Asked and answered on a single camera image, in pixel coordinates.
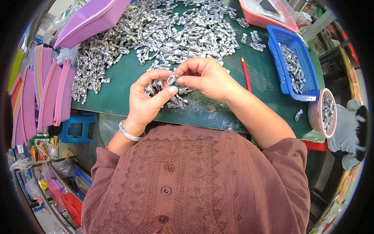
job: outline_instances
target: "blue plastic basket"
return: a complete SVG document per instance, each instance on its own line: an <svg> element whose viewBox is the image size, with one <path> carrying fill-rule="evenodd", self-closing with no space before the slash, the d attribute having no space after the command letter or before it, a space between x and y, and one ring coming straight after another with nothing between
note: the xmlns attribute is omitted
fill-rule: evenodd
<svg viewBox="0 0 374 234"><path fill-rule="evenodd" d="M277 68L282 93L289 94L293 99L298 101L317 101L319 99L319 89L316 73L302 39L294 32L277 26L268 25L266 28L270 35L267 44ZM306 79L303 94L296 94L292 89L286 62L284 61L278 42L291 49L300 60L300 66L303 69L304 78Z"/></svg>

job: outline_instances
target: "pencil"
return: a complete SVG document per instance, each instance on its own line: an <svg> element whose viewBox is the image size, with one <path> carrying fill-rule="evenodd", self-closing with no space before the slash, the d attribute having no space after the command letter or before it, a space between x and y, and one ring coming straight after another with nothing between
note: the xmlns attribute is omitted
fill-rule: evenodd
<svg viewBox="0 0 374 234"><path fill-rule="evenodd" d="M251 83L249 82L249 76L248 76L248 70L247 70L247 65L245 65L244 58L242 57L242 65L243 65L243 70L244 70L244 77L245 77L245 82L247 83L247 90L249 92L252 92L251 90Z"/></svg>

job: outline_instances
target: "sleeve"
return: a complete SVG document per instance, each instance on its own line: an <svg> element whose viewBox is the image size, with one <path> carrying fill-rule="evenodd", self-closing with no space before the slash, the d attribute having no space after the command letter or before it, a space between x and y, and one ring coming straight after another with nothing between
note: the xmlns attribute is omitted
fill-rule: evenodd
<svg viewBox="0 0 374 234"><path fill-rule="evenodd" d="M356 99L351 99L347 102L348 111L356 111L361 107L361 104Z"/></svg>
<svg viewBox="0 0 374 234"><path fill-rule="evenodd" d="M278 173L297 217L301 231L309 221L310 192L305 174L307 148L295 138L286 138L263 150Z"/></svg>
<svg viewBox="0 0 374 234"><path fill-rule="evenodd" d="M101 204L101 198L107 191L120 157L107 147L96 148L96 163L91 169L92 186L88 190L82 205L81 227L83 233L90 233Z"/></svg>

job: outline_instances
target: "green table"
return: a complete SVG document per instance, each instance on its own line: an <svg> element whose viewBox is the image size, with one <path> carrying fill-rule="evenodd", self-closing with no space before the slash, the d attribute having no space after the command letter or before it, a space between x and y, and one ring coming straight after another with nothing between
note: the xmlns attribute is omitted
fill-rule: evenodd
<svg viewBox="0 0 374 234"><path fill-rule="evenodd" d="M243 17L238 2L227 3L227 1L223 1L223 3L237 8L238 17ZM174 9L174 12L177 11L182 14L187 9L178 6ZM269 34L266 29L252 25L248 29L244 29L237 22L232 21L228 15L225 16L225 19L235 28L239 42L243 33L249 35L251 31L257 30L259 36L263 39L263 43L267 45ZM269 49L266 48L263 52L255 51L249 47L250 41L249 37L247 45L240 43L241 48L236 50L234 55L225 56L223 58L223 66L229 69L230 75L246 88L241 63L241 57L243 57L248 64L252 93L279 114L290 125L297 138L320 143L324 142L325 138L323 135L312 130L309 125L306 114L309 103L295 101L291 96L282 94L275 64ZM317 73L319 89L322 89L325 85L321 65L314 52L313 44L310 43L309 46L311 48L310 56ZM123 56L116 65L106 71L106 78L111 78L111 82L103 84L99 94L89 91L87 102L84 105L73 101L71 107L80 110L128 116L130 86L146 72L152 63L153 60L147 61L144 66L140 66L136 53L132 50L129 55ZM187 99L189 99L190 105L186 111L182 111L180 108L163 108L155 120L219 130L231 128L233 131L247 132L226 104L206 98L199 91L189 93ZM300 109L303 109L304 114L296 122L294 116Z"/></svg>

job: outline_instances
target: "fingernail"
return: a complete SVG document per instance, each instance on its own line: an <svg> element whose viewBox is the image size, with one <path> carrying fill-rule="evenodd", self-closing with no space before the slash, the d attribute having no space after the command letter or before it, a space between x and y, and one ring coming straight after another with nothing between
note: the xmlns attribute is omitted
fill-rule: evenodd
<svg viewBox="0 0 374 234"><path fill-rule="evenodd" d="M171 86L169 88L169 93L172 94L172 95L175 95L176 93L178 92L178 88L175 87L175 86Z"/></svg>
<svg viewBox="0 0 374 234"><path fill-rule="evenodd" d="M177 84L180 85L180 86L183 86L184 85L184 82L183 82L183 79L182 78L178 78L176 80Z"/></svg>

